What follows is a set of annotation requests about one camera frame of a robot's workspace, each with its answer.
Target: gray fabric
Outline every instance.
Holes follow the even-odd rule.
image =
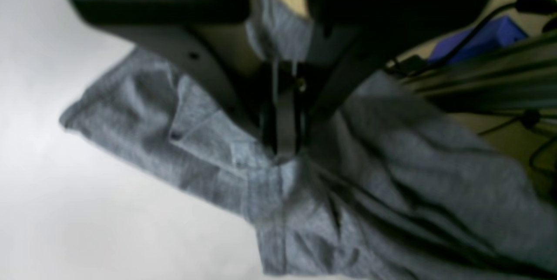
[[[278,0],[260,0],[253,18],[262,57],[307,52],[311,24]],[[266,274],[557,278],[557,210],[522,167],[384,73],[297,159],[273,165],[185,71],[138,48],[61,123],[245,218]]]

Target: cable connector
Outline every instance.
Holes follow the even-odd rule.
[[[517,8],[517,11],[521,13],[557,13],[556,0],[517,0],[515,7]]]

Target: black cable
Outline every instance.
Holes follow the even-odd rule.
[[[547,141],[545,144],[543,144],[540,148],[538,148],[531,156],[530,159],[528,160],[528,164],[529,166],[532,168],[532,170],[539,172],[539,173],[543,173],[545,175],[547,174],[551,174],[551,175],[555,175],[557,173],[556,170],[551,170],[551,169],[544,169],[541,167],[538,167],[536,165],[536,160],[537,158],[543,154],[547,149],[549,149],[554,143],[557,143],[557,137],[553,137],[552,139],[550,139],[549,141]]]
[[[500,14],[501,12],[505,12],[507,10],[511,10],[513,8],[515,8],[515,6],[517,6],[517,3],[513,2],[510,4],[505,4],[504,6],[500,6],[499,8],[493,10],[490,14],[488,14],[485,18],[483,18],[483,20],[481,20],[481,22],[479,22],[479,24],[472,30],[472,32],[470,32],[470,34],[468,34],[468,36],[466,36],[466,38],[464,40],[462,40],[453,50],[451,50],[451,52],[449,52],[448,54],[446,54],[446,56],[444,56],[443,58],[441,58],[440,60],[434,62],[433,64],[430,64],[429,66],[427,66],[426,68],[423,68],[422,70],[418,70],[412,74],[410,74],[410,78],[413,78],[415,76],[419,76],[422,75],[424,72],[433,70],[435,68],[440,68],[444,65],[446,65],[449,61],[451,61],[452,58],[454,58],[454,56],[456,56],[460,50],[462,50],[462,48],[464,48],[464,46],[466,46],[468,43],[470,43],[471,40],[474,39],[474,37],[481,32],[481,30],[498,14]]]
[[[496,126],[496,127],[494,127],[494,128],[491,128],[491,129],[489,129],[489,130],[487,130],[487,131],[483,131],[482,133],[478,133],[478,135],[479,135],[479,136],[489,135],[489,134],[491,134],[491,133],[494,133],[494,132],[496,132],[496,131],[499,131],[499,130],[501,130],[501,129],[504,129],[504,128],[508,127],[509,125],[512,125],[513,123],[515,123],[515,122],[517,122],[517,121],[520,121],[520,120],[521,120],[521,117],[515,117],[515,118],[510,119],[509,121],[506,121],[505,123],[502,123],[502,124],[500,124],[500,125],[498,125],[498,126]]]

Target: blue object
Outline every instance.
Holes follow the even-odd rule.
[[[451,52],[470,32],[473,28],[465,30],[459,34],[453,35],[437,44],[433,54],[431,54],[429,63],[434,63]],[[528,38],[528,34],[524,32],[509,16],[504,16],[493,20],[486,24],[484,28],[476,35],[448,64],[466,60],[472,57],[485,54],[499,48],[508,47],[515,42]]]

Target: white surface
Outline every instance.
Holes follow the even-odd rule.
[[[0,280],[266,278],[242,219],[58,125],[129,50],[66,0],[0,0]]]

